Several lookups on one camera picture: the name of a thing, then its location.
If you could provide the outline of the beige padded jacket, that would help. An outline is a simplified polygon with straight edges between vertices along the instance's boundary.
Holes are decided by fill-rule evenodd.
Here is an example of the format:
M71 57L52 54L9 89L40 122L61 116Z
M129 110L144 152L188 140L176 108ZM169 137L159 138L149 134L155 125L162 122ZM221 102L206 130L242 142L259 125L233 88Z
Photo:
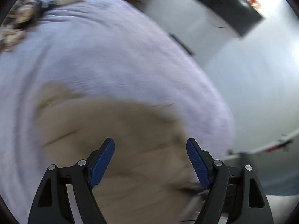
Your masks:
M60 167L115 142L93 194L108 223L178 223L199 190L186 134L168 104L96 98L45 83L34 123L46 158Z

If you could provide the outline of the brown patterned clothes pile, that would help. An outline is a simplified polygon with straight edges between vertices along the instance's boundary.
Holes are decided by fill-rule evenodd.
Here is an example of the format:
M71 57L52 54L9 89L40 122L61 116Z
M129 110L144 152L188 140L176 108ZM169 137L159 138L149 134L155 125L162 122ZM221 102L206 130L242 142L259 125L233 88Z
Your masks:
M40 17L39 0L17 0L1 25L1 53L11 51L24 39L27 27Z

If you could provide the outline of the lavender bed blanket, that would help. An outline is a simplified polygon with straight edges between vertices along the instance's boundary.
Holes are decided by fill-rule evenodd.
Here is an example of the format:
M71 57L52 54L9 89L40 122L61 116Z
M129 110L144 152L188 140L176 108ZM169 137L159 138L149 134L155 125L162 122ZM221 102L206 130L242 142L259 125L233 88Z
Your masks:
M202 68L156 23L122 0L84 0L45 13L1 54L1 196L26 223L47 164L32 124L43 83L93 96L172 103L213 157L232 146L231 111Z

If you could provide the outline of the wall mounted television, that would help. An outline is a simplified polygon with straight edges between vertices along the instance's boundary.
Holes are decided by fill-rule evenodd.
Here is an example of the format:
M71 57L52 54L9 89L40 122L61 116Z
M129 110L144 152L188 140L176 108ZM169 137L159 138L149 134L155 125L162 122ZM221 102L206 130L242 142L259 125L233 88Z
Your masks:
M196 0L222 18L240 37L263 20L263 16L246 0Z

